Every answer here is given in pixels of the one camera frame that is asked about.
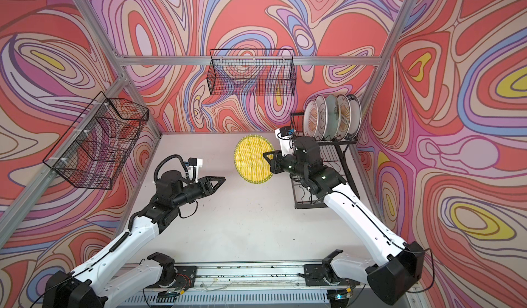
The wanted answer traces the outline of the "yellow green woven tray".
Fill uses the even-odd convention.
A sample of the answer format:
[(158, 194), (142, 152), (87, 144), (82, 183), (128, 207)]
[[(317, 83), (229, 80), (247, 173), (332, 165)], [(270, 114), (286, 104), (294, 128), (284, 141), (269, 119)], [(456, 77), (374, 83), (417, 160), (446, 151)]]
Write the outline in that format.
[(272, 143), (262, 135), (247, 135), (236, 145), (234, 164), (239, 175), (248, 183), (263, 184), (273, 174), (264, 153), (273, 152)]

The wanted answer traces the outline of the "small orange sunburst plate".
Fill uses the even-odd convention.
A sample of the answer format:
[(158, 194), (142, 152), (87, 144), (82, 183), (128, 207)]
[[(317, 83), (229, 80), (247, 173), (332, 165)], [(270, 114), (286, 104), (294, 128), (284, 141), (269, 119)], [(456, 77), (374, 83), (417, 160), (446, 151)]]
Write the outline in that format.
[(318, 107), (314, 100), (310, 100), (303, 114), (303, 133), (305, 136), (316, 137), (318, 128)]

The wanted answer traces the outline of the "white plate green quatrefoil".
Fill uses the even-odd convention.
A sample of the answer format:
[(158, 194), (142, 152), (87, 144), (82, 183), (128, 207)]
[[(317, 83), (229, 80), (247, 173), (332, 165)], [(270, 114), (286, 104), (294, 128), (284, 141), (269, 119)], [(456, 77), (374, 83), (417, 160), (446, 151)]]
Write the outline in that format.
[(316, 127), (315, 139), (318, 141), (326, 141), (327, 135), (327, 118), (328, 118), (328, 107), (326, 99), (324, 96), (319, 95), (315, 99), (317, 112), (318, 112), (318, 121)]

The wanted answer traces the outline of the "light blue flower plate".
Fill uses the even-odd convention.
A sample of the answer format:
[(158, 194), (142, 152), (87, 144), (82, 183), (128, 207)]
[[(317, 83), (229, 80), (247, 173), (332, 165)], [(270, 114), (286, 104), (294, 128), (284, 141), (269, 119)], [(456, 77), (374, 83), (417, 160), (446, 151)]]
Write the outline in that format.
[(324, 134), (325, 139), (328, 141), (332, 140), (338, 131), (338, 125), (340, 122), (340, 110), (338, 107), (337, 99), (334, 95), (328, 95), (326, 97), (327, 106), (327, 126)]

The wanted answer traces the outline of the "large orange sunburst plate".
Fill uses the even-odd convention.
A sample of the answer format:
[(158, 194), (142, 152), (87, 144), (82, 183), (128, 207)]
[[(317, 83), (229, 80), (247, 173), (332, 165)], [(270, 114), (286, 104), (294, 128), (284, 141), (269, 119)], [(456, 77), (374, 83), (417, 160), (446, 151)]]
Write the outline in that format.
[(338, 95), (336, 99), (340, 113), (336, 139), (342, 140), (347, 136), (349, 132), (349, 126), (351, 121), (351, 107), (349, 104), (349, 100), (346, 96)]

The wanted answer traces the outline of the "green rim lettered plate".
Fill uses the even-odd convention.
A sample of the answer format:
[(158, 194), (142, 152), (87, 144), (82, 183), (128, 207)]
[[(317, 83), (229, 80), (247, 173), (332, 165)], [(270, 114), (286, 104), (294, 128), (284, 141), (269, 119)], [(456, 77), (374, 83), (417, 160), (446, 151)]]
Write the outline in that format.
[(359, 99), (355, 95), (348, 95), (347, 99), (349, 101), (350, 107), (350, 124), (347, 134), (347, 140), (354, 140), (359, 132), (361, 122), (362, 122), (362, 106)]

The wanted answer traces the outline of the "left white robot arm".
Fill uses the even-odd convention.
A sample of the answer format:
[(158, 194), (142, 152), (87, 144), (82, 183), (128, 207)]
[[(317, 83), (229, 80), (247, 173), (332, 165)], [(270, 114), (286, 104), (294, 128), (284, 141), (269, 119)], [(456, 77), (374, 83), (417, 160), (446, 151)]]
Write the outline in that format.
[(48, 279), (40, 297), (43, 306), (117, 307), (151, 285), (175, 286), (175, 262), (162, 253), (151, 254), (122, 276), (116, 273), (180, 216), (182, 206), (213, 195), (225, 181), (222, 176), (205, 176), (192, 182), (179, 171), (155, 176), (155, 194), (147, 206), (130, 217), (128, 228), (118, 238), (72, 271), (57, 271)]

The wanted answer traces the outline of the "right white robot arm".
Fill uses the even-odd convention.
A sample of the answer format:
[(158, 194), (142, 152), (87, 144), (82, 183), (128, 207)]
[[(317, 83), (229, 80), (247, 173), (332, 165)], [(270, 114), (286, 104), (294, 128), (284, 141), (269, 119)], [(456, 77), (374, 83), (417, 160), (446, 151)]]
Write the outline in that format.
[(367, 284), (387, 305), (394, 305), (420, 279), (425, 249), (392, 232), (355, 195), (349, 182), (323, 163), (310, 136), (286, 139), (280, 150), (262, 153), (273, 174), (289, 173), (321, 199), (355, 233), (370, 254), (359, 259), (334, 251), (323, 260), (327, 274)]

